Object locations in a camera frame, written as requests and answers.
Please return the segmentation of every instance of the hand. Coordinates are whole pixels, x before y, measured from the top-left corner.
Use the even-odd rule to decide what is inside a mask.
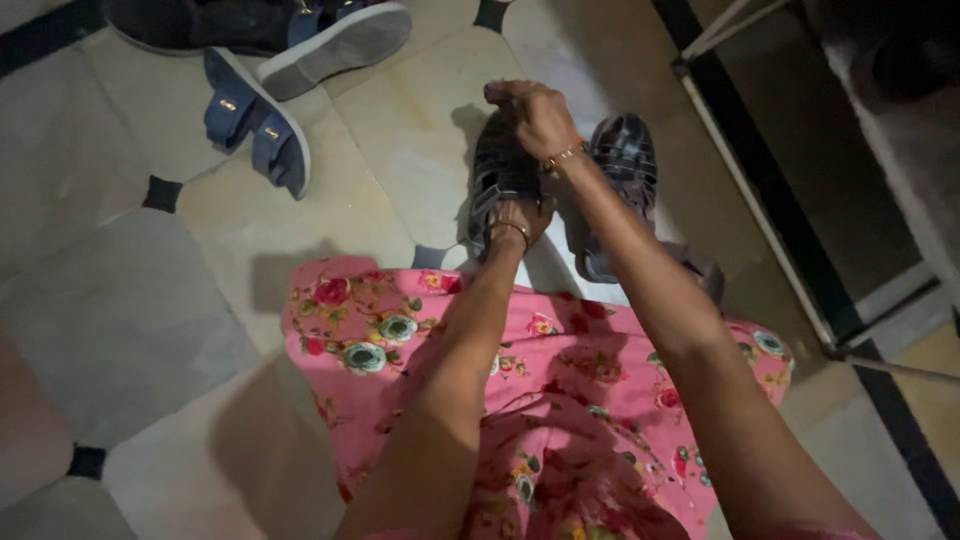
[[[520,144],[539,161],[559,155],[580,140],[564,95],[543,83],[493,81],[484,86],[484,98],[516,122]]]
[[[526,230],[527,239],[532,246],[550,226],[556,209],[557,200],[553,197],[548,197],[539,205],[534,201],[500,201],[490,211],[488,225],[506,221],[522,227]],[[490,244],[491,248],[515,246],[521,253],[527,248],[523,233],[509,225],[490,227]]]

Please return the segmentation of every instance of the marble floor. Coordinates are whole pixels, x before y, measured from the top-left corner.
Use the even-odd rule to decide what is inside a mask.
[[[152,55],[104,30],[0,80],[12,126],[0,135],[0,330],[71,435],[109,450],[102,482],[34,493],[0,512],[3,535],[50,537],[92,512],[99,538],[325,538],[343,506],[323,424],[281,349],[287,277],[337,254],[409,267],[417,244],[450,248],[444,268],[468,264],[456,244],[492,110],[483,83],[531,78],[566,94],[584,136],[612,112],[644,116],[658,235],[717,261],[723,308],[794,349],[784,415],[854,505],[889,538],[935,538],[856,377],[825,367],[670,70],[676,49],[653,6],[515,0],[497,33],[473,26],[480,0],[401,1],[414,30],[396,55],[285,104],[313,161],[299,203],[252,171],[249,146],[211,148],[200,58]],[[151,174],[185,184],[175,214],[140,208]],[[624,303],[619,287],[574,270],[582,230],[562,209],[518,282]],[[724,537],[719,512],[713,521]]]

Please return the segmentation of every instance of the pink dress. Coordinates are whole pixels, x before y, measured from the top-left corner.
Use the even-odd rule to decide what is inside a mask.
[[[380,270],[357,257],[294,271],[286,348],[329,427],[345,501],[429,376],[444,314],[464,286],[456,272]],[[762,327],[727,325],[779,402],[790,354]],[[709,473],[629,307],[517,288],[485,407],[464,537],[705,536],[717,503]]]

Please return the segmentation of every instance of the person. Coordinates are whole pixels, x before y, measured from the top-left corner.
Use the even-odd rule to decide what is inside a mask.
[[[699,539],[717,502],[738,539],[877,538],[771,403],[779,340],[720,314],[560,92],[486,91],[569,186],[630,307],[514,286],[552,214],[522,198],[494,205],[469,280],[357,257],[296,270],[283,328],[348,503],[334,538]]]

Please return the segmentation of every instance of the bracelet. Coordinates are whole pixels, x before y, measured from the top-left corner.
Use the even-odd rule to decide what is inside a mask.
[[[493,223],[490,223],[490,226],[487,227],[487,229],[492,229],[497,225],[507,225],[507,226],[513,227],[514,229],[517,229],[518,231],[520,231],[520,234],[523,234],[523,254],[526,255],[527,250],[530,249],[530,235],[527,234],[527,229],[525,227],[519,226],[518,224],[512,221],[494,221]]]
[[[583,155],[589,155],[589,148],[584,142],[582,137],[577,137],[576,142],[566,147],[566,150],[560,152],[556,156],[547,158],[544,162],[540,164],[540,169],[545,173],[552,173],[554,168],[557,166],[557,162],[560,160],[565,160],[567,158],[572,158],[574,154],[581,153]]]

